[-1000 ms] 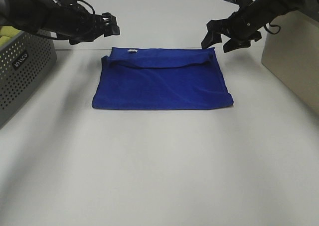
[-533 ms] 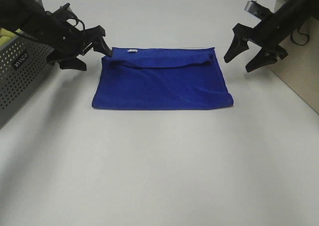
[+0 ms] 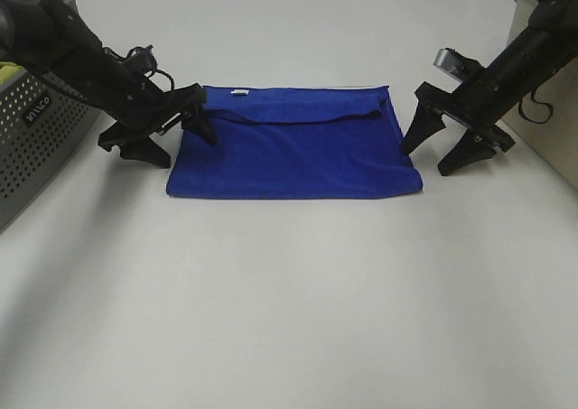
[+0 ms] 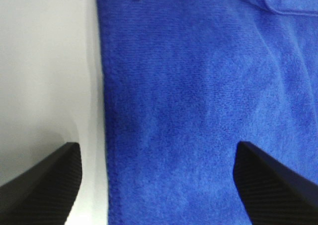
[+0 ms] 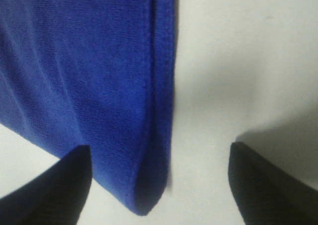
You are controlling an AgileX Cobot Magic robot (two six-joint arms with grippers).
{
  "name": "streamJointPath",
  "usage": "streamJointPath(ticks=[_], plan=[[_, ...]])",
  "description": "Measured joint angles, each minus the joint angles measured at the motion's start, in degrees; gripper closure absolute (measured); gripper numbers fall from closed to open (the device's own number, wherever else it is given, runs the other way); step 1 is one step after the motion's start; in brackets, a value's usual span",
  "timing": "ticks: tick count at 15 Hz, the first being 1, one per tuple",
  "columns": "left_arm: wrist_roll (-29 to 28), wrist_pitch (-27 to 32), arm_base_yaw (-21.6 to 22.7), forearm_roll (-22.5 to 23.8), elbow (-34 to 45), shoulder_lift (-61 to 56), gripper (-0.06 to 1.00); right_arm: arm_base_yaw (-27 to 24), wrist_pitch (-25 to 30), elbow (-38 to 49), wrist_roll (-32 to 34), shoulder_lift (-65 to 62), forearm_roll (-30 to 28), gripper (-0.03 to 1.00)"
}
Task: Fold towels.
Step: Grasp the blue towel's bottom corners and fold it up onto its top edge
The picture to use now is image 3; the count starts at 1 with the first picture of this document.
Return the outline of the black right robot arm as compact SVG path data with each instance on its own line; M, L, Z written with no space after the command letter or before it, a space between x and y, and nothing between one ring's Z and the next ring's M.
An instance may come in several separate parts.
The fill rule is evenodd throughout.
M413 121L400 144L409 155L444 129L448 116L465 128L460 141L438 164L448 176L507 152L513 138L497 122L577 56L577 0L537 0L527 27L488 66L443 48L435 66L458 80L453 92L423 82L415 91Z

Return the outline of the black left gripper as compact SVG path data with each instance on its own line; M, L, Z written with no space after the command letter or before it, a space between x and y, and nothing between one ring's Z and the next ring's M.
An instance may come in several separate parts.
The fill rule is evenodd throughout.
M207 91L200 84L193 84L128 102L121 114L115 112L116 122L100 134L98 145L108 152L117 146L125 160L170 168L171 156L152 140L151 134L166 133L181 124L182 130L216 146L217 134L204 111L207 101Z

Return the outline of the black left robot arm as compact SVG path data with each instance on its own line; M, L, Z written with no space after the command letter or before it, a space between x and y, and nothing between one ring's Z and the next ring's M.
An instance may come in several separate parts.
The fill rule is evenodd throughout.
M153 134L179 125L209 145L217 142L200 84L160 89L152 80L160 69L151 47L117 54L62 1L2 0L1 47L36 78L53 74L72 88L71 98L112 117L114 124L98 138L107 152L118 148L123 159L168 168L171 157Z

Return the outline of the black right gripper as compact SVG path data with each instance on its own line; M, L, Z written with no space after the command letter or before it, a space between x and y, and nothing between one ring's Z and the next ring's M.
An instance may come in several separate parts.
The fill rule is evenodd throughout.
M443 130L444 115L469 130L438 163L441 175L451 175L470 164L491 159L496 155L492 146L508 150L515 143L509 134L496 126L515 105L515 95L491 76L477 73L453 92L425 81L415 95L418 99L415 115L400 144L403 154L410 154L430 136Z

